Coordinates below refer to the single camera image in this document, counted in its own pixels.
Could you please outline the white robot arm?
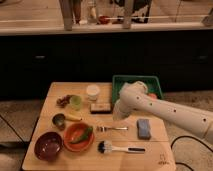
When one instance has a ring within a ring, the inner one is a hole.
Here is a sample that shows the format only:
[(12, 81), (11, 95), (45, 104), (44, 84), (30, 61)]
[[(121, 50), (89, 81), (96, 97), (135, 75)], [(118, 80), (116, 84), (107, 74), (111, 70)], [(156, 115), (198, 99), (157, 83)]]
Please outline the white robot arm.
[(123, 85), (113, 119), (126, 119), (134, 110), (150, 112), (213, 144), (213, 112), (150, 97), (148, 87), (141, 81)]

